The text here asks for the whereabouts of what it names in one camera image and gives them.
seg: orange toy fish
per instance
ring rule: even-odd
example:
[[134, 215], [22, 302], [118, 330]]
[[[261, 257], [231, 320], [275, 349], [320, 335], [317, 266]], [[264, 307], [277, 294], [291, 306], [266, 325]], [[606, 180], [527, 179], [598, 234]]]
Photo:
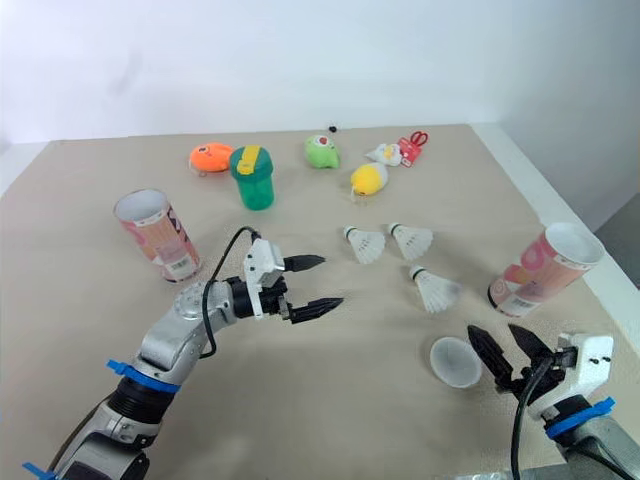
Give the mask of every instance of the orange toy fish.
[[229, 162], [233, 147], [222, 143], [207, 143], [193, 149], [189, 157], [189, 165], [200, 175], [208, 172], [224, 172], [229, 170]]

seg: red scissors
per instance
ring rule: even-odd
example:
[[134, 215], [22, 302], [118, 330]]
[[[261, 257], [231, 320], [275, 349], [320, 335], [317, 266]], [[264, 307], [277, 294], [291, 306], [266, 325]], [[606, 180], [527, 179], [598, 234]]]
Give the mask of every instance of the red scissors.
[[427, 132], [422, 132], [418, 130], [417, 132], [413, 132], [411, 134], [411, 136], [409, 137], [409, 140], [414, 145], [421, 147], [422, 145], [427, 143], [427, 140], [429, 140], [429, 134]]
[[413, 165], [413, 162], [416, 161], [416, 158], [418, 158], [418, 155], [422, 152], [422, 148], [420, 147], [427, 143], [427, 140], [429, 140], [429, 134], [421, 130], [413, 132], [408, 139], [402, 137], [398, 140], [400, 152], [402, 153], [402, 165], [405, 167]]

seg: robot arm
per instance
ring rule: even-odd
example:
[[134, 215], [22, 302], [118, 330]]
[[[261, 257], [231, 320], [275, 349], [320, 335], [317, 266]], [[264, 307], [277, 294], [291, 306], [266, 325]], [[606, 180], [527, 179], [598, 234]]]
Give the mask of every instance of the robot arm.
[[[244, 261], [246, 282], [233, 277], [208, 289], [211, 332], [250, 316], [280, 314], [299, 323], [333, 310], [342, 298], [293, 308], [284, 297], [285, 271], [306, 270], [323, 261], [315, 255], [282, 258], [276, 245], [254, 239]], [[180, 292], [171, 309], [147, 332], [131, 364], [108, 362], [123, 378], [70, 435], [47, 472], [32, 464], [25, 468], [48, 480], [142, 480], [149, 468], [143, 449], [154, 442], [164, 413], [208, 341], [204, 291], [205, 284], [198, 282]]]
[[523, 378], [511, 379], [513, 368], [491, 335], [469, 326], [469, 340], [495, 377], [499, 392], [521, 400], [533, 373], [543, 362], [551, 368], [527, 402], [529, 415], [545, 421], [547, 436], [556, 442], [576, 479], [640, 479], [640, 447], [608, 413], [613, 399], [591, 405], [586, 398], [609, 378], [613, 339], [608, 336], [560, 336], [551, 351], [535, 334], [509, 325], [516, 343], [531, 359]]

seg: beige table surface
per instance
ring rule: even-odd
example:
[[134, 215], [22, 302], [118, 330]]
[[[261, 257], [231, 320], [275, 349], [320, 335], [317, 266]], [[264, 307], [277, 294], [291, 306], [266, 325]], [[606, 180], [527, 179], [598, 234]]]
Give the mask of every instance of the beige table surface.
[[[365, 205], [349, 200], [349, 175], [378, 143], [411, 128], [333, 135], [340, 170], [303, 159], [311, 132], [178, 135], [51, 143], [0, 201], [2, 244], [1, 407], [3, 478], [46, 466], [68, 432], [117, 381], [109, 358], [127, 361], [182, 288], [164, 282], [112, 216], [114, 202], [144, 187], [165, 191], [212, 269], [235, 229], [259, 228], [285, 255], [327, 263], [288, 274], [297, 304], [341, 295], [326, 317], [291, 326], [278, 318], [217, 334], [165, 416], [147, 452], [152, 479], [415, 479], [506, 469], [515, 399], [485, 372], [469, 390], [449, 388], [425, 362], [433, 341], [487, 328], [517, 370], [525, 357], [507, 318], [487, 303], [488, 283], [541, 229], [536, 216], [467, 126], [429, 127], [423, 156], [390, 172]], [[228, 174], [186, 168], [206, 141], [257, 143], [272, 154], [276, 203], [250, 212]], [[355, 262], [340, 231], [400, 221], [428, 226], [420, 259], [460, 281], [453, 308], [427, 314], [392, 241], [381, 259]], [[240, 272], [244, 247], [224, 274]], [[519, 322], [550, 345], [562, 331], [611, 333], [611, 379], [594, 395], [618, 400], [614, 417], [640, 440], [640, 362], [583, 281]], [[524, 426], [523, 468], [560, 462], [542, 425]]]

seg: green sippy cup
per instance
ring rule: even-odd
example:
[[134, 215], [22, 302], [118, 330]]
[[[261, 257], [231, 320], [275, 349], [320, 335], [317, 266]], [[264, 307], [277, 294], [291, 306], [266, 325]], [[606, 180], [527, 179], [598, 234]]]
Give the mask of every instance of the green sippy cup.
[[264, 210], [273, 203], [272, 172], [271, 156], [259, 145], [246, 145], [231, 154], [231, 175], [250, 210]]

